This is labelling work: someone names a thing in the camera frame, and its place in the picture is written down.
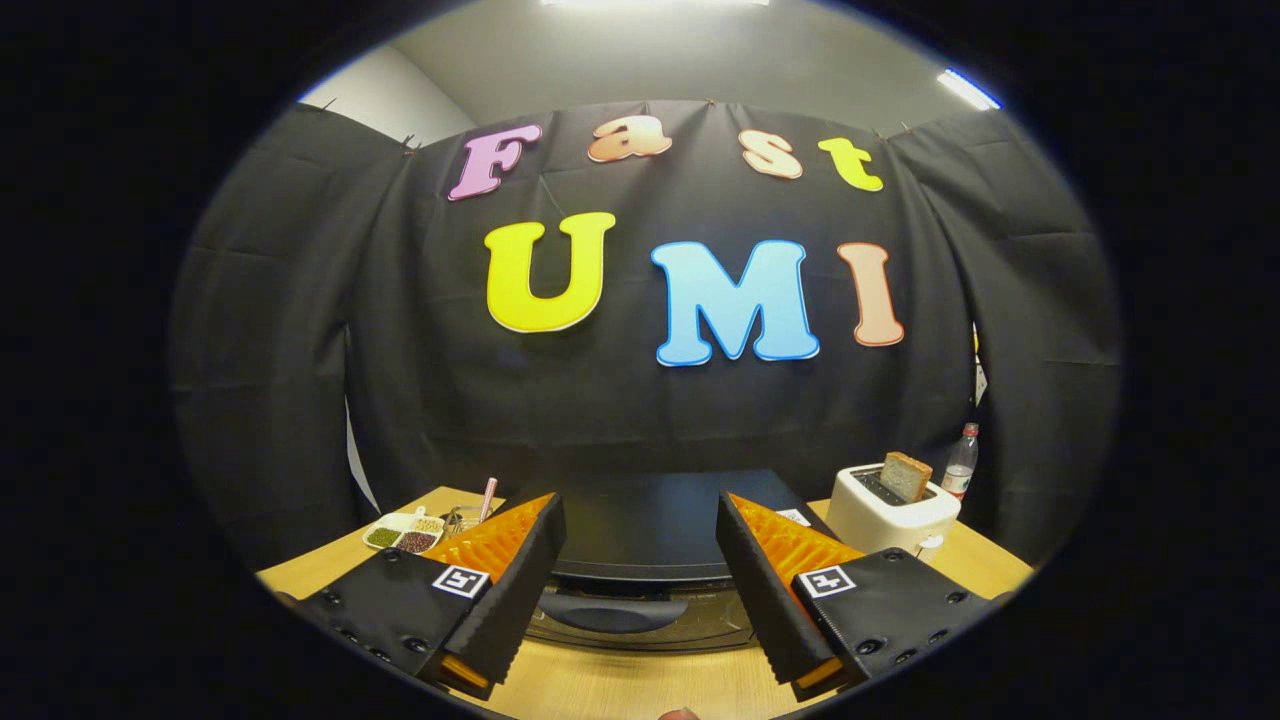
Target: orange soft gripper pad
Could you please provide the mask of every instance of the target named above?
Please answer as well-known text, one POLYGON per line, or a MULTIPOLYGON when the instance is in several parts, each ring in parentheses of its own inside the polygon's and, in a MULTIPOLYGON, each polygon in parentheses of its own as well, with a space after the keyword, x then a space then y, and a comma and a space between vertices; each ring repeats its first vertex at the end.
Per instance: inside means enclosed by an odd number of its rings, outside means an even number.
POLYGON ((733 506, 737 507, 746 527, 755 536, 764 556, 769 559, 769 565, 782 580, 782 587, 787 588, 791 600, 804 610, 800 598, 791 589, 791 580, 799 573, 831 568, 850 560, 858 560, 864 553, 829 538, 813 528, 806 528, 778 515, 763 505, 756 505, 750 500, 744 500, 733 493, 728 493, 733 506))
POLYGON ((499 512, 465 533, 442 541, 424 552, 422 557, 489 573, 490 579, 497 583, 516 557, 525 536, 538 520, 538 514, 553 495, 556 493, 549 492, 518 507, 499 512))

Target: blue letter m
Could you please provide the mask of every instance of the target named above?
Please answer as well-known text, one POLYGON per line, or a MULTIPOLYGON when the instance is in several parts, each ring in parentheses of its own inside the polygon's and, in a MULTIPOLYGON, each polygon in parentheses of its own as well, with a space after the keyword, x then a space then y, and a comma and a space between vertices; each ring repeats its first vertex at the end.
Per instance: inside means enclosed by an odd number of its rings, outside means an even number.
POLYGON ((736 284, 700 242, 659 245, 652 258, 667 273, 667 342, 658 348, 658 363, 701 365, 710 360, 712 346, 698 334, 699 313, 731 360, 742 355, 756 313, 762 315, 760 337, 753 350, 760 359, 804 360, 818 354, 818 338, 809 332, 804 313, 800 245, 760 242, 736 284))

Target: plastic bottle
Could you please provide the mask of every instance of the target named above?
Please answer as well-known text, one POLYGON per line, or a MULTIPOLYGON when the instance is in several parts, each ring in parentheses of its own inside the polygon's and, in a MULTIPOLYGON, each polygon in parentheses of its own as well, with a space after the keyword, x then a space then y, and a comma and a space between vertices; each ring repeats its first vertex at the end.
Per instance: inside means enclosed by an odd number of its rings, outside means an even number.
POLYGON ((951 448, 947 457, 947 473, 942 477, 942 489, 964 500, 969 489, 969 479, 978 465, 978 423, 965 423, 960 442, 951 448))

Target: black curtain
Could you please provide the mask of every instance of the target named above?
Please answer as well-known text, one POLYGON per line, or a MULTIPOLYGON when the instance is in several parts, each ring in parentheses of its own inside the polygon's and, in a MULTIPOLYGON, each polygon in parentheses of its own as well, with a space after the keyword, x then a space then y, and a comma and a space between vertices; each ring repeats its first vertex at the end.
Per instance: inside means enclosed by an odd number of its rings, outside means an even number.
MULTIPOLYGON (((517 492, 558 470, 773 468, 808 498, 836 470, 902 450, 933 465, 974 416, 970 323, 992 386, 983 456, 961 519, 1038 562, 1075 519, 1115 413, 1119 328, 1101 245, 1050 164, 998 113, 887 141, 732 104, 630 102, 512 119, 408 155, 298 106, 237 167, 201 223, 175 300, 174 389, 193 474, 255 566, 349 532, 366 506, 344 452, 343 395, 385 509, 435 486, 517 492), (662 155, 596 164, 591 131, 658 117, 662 155), (451 202, 481 135, 543 137, 498 191, 451 202), (795 181, 763 176, 737 133, 786 137, 795 181), (868 150, 884 190, 846 184, 817 149, 868 150), (536 220, 530 286, 558 295, 559 220, 609 211, 595 310, 558 333, 513 333, 485 302, 485 234, 536 220), (649 254, 707 245, 736 281, 755 243, 801 264, 809 360, 660 366, 667 284, 649 254), (873 242, 902 342, 864 347, 835 249, 873 242)), ((751 332, 760 329, 759 320, 751 332)), ((712 341, 705 322, 703 338, 712 341)))
POLYGON ((375 516, 343 409, 351 283, 399 143, 298 105, 224 181, 183 263, 169 373, 191 475, 253 569, 375 516))

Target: ceiling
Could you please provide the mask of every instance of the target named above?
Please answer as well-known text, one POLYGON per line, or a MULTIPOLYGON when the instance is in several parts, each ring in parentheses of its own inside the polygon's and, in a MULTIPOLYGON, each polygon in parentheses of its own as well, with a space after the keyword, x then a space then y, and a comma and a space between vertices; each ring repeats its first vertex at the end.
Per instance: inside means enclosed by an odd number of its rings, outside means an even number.
POLYGON ((975 111, 937 82, 945 60, 812 0, 476 0, 394 46, 480 126, 593 102, 712 99, 888 136, 975 111))

